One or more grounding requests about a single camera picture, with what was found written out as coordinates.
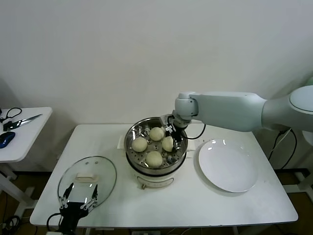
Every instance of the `power cord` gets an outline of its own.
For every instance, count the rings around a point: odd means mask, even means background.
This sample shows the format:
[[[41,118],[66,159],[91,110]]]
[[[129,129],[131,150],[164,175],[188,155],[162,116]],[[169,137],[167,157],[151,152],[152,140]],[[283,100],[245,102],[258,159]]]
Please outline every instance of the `power cord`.
[[[166,235],[170,235],[170,233],[172,232],[172,231],[174,231],[176,228],[173,228],[171,231],[169,231]],[[188,228],[188,229],[186,229],[184,232],[182,232],[180,235],[184,235],[187,231],[189,231],[189,230],[191,230],[192,228]]]
[[[6,192],[4,193],[5,193],[5,208],[3,212],[3,219],[2,219],[1,225],[5,224],[5,226],[2,228],[1,235],[14,235],[20,229],[21,225],[29,223],[29,222],[22,223],[22,219],[28,219],[30,217],[19,218],[17,215],[14,215],[5,219],[6,209],[8,206],[8,194]]]
[[[4,218],[5,218],[5,213],[6,213],[6,208],[8,206],[8,194],[6,192],[5,193],[5,208],[4,208],[4,212],[3,212],[3,218],[2,218],[2,223],[4,224]]]
[[[294,136],[294,148],[293,148],[292,154],[290,155],[290,157],[288,158],[288,160],[286,161],[286,163],[283,165],[283,167],[281,169],[283,169],[285,166],[287,166],[287,164],[290,162],[290,160],[294,156],[295,150],[297,149],[297,144],[298,144],[297,136],[295,135],[293,130],[291,130],[291,133]]]
[[[268,158],[268,160],[271,159],[272,154],[273,154],[275,148],[276,148],[276,147],[278,146],[278,144],[289,134],[289,132],[291,132],[291,133],[293,134],[293,136],[294,136],[294,148],[293,148],[292,154],[290,155],[290,157],[288,158],[288,160],[286,161],[286,163],[285,163],[280,169],[283,169],[285,166],[287,166],[287,164],[290,162],[290,160],[291,160],[292,157],[294,156],[294,153],[295,153],[295,151],[296,151],[296,149],[297,149],[297,145],[298,145],[297,136],[295,135],[294,131],[293,131],[291,128],[290,128],[288,131],[280,131],[280,132],[278,133],[278,135],[277,135],[277,137],[276,137],[276,139],[275,139],[275,142],[274,142],[274,146],[273,146],[273,148],[272,148],[272,150],[271,150],[271,152],[270,152],[269,158]],[[281,135],[283,135],[283,134],[285,134],[285,135],[284,135],[283,138],[277,143],[278,138],[279,138]]]
[[[203,127],[203,129],[202,129],[200,135],[198,135],[197,137],[194,137],[194,138],[186,137],[186,136],[184,136],[182,133],[180,134],[180,136],[183,137],[184,139],[196,140],[196,139],[200,138],[200,137],[203,135],[203,133],[204,133],[204,131],[205,131],[205,128],[206,128],[206,125],[204,125],[204,127]]]
[[[10,112],[11,112],[12,110],[15,110],[15,109],[17,109],[19,112],[18,112],[17,114],[13,115],[13,116],[9,116]],[[10,109],[10,110],[6,113],[5,118],[0,118],[0,123],[3,123],[5,120],[7,120],[7,119],[9,119],[9,118],[14,118],[14,117],[16,117],[17,115],[20,115],[21,113],[22,113],[22,109],[21,109],[21,108],[14,107],[14,108]]]
[[[171,115],[171,116],[168,116],[168,117],[167,117],[167,123],[168,123],[168,124],[170,124],[170,118],[173,119],[174,116]],[[180,134],[180,136],[181,136],[182,138],[184,138],[184,139],[196,140],[196,139],[200,138],[200,137],[203,135],[203,133],[204,133],[204,131],[205,131],[205,128],[206,128],[206,125],[204,124],[204,127],[203,127],[203,129],[202,129],[200,135],[198,135],[197,137],[194,137],[194,138],[189,138],[189,137],[187,137],[187,136],[184,136],[182,133]]]
[[[46,228],[47,228],[48,231],[51,232],[51,229],[50,229],[50,227],[49,227],[49,221],[50,221],[50,219],[51,219],[52,217],[55,217],[55,216],[60,215],[60,214],[61,214],[61,213],[54,213],[54,214],[52,214],[51,216],[49,216],[49,218],[48,218],[48,220],[47,220],[47,223],[46,223]]]

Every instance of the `robotic arm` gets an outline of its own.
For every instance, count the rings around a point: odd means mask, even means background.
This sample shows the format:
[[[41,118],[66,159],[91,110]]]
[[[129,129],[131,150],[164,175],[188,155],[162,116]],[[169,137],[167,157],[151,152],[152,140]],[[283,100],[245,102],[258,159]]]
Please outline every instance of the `robotic arm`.
[[[313,132],[313,86],[273,100],[242,92],[180,93],[173,113],[161,117],[170,133],[185,129],[192,119],[243,132],[290,127]]]

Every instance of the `computer mouse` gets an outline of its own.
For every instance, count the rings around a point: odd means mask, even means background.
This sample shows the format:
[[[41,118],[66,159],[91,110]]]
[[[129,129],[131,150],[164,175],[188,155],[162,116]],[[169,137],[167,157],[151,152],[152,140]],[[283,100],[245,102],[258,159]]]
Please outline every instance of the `computer mouse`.
[[[9,131],[0,135],[0,148],[6,147],[15,137],[15,132]]]

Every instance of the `steamed bun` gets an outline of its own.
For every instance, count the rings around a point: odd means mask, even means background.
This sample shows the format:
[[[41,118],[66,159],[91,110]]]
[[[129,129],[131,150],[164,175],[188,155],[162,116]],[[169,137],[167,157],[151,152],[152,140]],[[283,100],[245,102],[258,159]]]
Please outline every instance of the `steamed bun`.
[[[161,166],[162,163],[163,163],[163,158],[161,154],[157,151],[152,151],[148,153],[148,155],[146,156],[146,164],[149,167],[156,168],[156,167]]]
[[[162,140],[162,148],[167,152],[172,152],[172,150],[173,150],[173,138],[171,136],[165,137]]]
[[[136,138],[132,143],[132,149],[138,153],[145,151],[147,146],[147,140],[143,137]]]
[[[149,133],[150,139],[160,141],[164,137],[164,131],[159,127],[154,127]]]

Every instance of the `glass lid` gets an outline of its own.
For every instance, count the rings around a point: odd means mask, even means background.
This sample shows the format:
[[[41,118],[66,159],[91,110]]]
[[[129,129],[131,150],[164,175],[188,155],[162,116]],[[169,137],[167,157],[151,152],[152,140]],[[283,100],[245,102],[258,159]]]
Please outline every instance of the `glass lid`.
[[[66,170],[58,185],[59,199],[67,202],[89,202],[97,195],[95,206],[103,203],[113,191],[116,169],[109,159],[95,156],[77,161]]]

